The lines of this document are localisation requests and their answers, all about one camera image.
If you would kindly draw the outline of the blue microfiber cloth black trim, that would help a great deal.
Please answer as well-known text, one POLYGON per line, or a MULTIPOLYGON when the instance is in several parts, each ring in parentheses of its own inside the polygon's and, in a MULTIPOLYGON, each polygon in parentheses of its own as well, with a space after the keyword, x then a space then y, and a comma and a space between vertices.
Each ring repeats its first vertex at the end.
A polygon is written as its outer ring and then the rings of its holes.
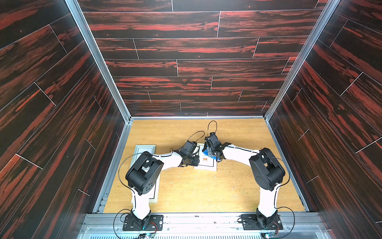
POLYGON ((203 151, 203 154, 204 154, 204 156, 209 157, 209 152, 207 149, 205 151, 203 151))

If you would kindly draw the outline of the white picture frame deer print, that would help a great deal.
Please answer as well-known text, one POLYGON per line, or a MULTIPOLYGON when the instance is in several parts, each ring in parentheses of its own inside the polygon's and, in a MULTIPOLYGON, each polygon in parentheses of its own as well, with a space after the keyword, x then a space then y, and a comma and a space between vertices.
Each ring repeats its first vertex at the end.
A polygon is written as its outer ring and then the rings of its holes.
POLYGON ((200 162, 198 166, 195 166, 195 169, 198 170, 207 170, 207 171, 217 171, 217 162, 214 158, 209 157, 207 154, 203 152, 204 144, 197 143, 199 152, 197 156, 199 156, 200 162))

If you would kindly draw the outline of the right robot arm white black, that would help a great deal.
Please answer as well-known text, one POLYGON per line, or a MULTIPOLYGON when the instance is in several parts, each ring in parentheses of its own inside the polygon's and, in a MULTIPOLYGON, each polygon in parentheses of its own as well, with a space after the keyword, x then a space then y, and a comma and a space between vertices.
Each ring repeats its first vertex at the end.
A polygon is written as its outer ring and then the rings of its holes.
POLYGON ((250 150, 228 142, 221 143, 212 132, 205 138, 203 151, 217 160, 233 160, 251 167, 255 181, 260 187, 260 201, 256 210, 257 225, 261 229, 268 229, 278 216, 278 191, 286 175, 285 169, 271 150, 250 150))

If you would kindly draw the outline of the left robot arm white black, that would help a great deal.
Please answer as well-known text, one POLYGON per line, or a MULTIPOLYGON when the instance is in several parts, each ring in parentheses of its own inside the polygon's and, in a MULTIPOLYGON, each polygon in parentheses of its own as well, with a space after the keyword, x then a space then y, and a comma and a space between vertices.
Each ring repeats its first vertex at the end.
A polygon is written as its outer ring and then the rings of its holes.
POLYGON ((147 227, 151 210, 147 194, 155 187, 161 172, 175 167, 198 166, 199 148, 195 141, 186 141, 183 147, 168 154, 155 155, 145 151, 128 170, 125 179, 133 192, 132 218, 141 227, 147 227))

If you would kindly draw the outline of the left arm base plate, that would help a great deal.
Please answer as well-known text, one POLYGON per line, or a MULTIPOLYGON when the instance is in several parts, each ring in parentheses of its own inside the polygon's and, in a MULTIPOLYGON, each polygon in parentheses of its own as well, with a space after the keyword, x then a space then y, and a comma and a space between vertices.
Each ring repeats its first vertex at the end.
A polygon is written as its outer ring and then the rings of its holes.
POLYGON ((144 219, 138 219, 134 214, 128 214, 123 222, 124 232, 147 231, 156 232, 163 230, 164 216, 149 214, 144 219))

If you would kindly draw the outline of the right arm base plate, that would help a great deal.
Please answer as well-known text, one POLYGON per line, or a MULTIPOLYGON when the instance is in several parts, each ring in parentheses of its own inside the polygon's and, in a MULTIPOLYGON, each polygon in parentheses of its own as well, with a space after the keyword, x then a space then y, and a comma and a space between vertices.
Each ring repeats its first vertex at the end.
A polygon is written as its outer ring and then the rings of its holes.
POLYGON ((283 229, 283 225, 277 213, 271 217, 265 217, 262 214, 242 214, 239 216, 237 222, 242 224, 244 230, 279 231, 283 229))

